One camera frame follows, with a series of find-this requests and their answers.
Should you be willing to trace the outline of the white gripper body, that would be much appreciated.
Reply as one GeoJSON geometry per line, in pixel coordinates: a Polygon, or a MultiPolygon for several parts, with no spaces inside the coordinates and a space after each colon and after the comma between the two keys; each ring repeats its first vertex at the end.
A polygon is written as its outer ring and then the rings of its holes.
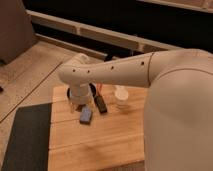
{"type": "Polygon", "coordinates": [[[70,100],[77,105],[84,105],[90,101],[92,93],[88,84],[71,85],[70,100]]]}

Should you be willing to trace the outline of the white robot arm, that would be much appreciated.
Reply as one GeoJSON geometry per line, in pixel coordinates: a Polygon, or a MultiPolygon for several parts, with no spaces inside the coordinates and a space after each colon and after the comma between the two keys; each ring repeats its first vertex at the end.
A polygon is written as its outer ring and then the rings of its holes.
{"type": "Polygon", "coordinates": [[[200,49],[151,52],[91,64],[77,54],[59,78],[82,104],[89,85],[146,87],[146,171],[213,171],[213,54],[200,49]]]}

